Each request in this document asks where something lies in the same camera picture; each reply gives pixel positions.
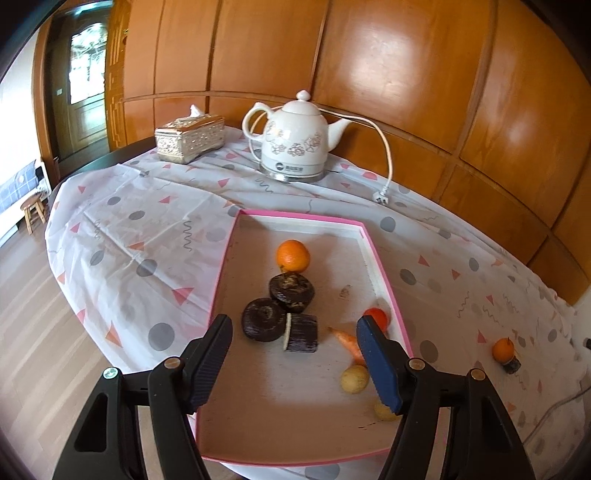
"white teapot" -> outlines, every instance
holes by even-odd
[[[324,176],[328,152],[339,143],[350,120],[341,119],[328,125],[318,107],[309,102],[310,94],[298,92],[297,100],[274,111],[257,102],[242,120],[242,131],[250,140],[260,142],[262,170],[281,181],[316,181]],[[267,124],[261,135],[253,134],[249,121],[258,111],[267,113]]]

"metal bolt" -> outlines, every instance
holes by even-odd
[[[118,373],[119,372],[117,371],[116,368],[109,367],[109,368],[105,369],[105,371],[103,372],[103,377],[105,377],[107,380],[110,380],[111,378],[115,378]]]
[[[479,368],[475,368],[470,372],[470,375],[474,380],[482,381],[486,378],[486,374]]]
[[[169,370],[174,370],[181,364],[181,359],[177,356],[172,356],[164,361],[164,366]]]
[[[423,362],[420,358],[411,358],[408,361],[408,366],[413,370],[422,370],[425,368],[425,362]]]

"white tray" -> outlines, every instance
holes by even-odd
[[[315,353],[284,352],[282,338],[254,342],[241,328],[245,306],[267,297],[279,274],[275,250],[303,242],[311,255],[303,272],[316,295],[305,313],[318,318]],[[318,465],[390,448],[398,422],[377,421],[370,382],[358,395],[340,389],[349,353],[328,331],[355,334],[363,311],[384,309],[388,336],[412,355],[408,336],[375,248],[362,223],[341,218],[243,210],[230,236],[212,318],[225,313],[234,337],[209,402],[200,409],[197,442],[209,459],[244,465]]]

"wooden wall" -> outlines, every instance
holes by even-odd
[[[519,0],[134,0],[126,27],[120,146],[191,103],[239,127],[307,89],[380,122],[397,182],[566,300],[589,285],[591,86]],[[385,174],[382,150],[355,125],[335,153]]]

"orange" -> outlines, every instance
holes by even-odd
[[[515,345],[510,338],[502,338],[492,346],[492,356],[501,365],[505,365],[515,356]]]
[[[374,322],[378,325],[379,329],[383,332],[386,331],[388,328],[388,316],[386,313],[379,308],[373,307],[371,309],[367,309],[363,315],[371,315],[374,318]]]
[[[277,265],[282,272],[302,273],[310,265],[310,252],[298,240],[286,240],[277,249]]]

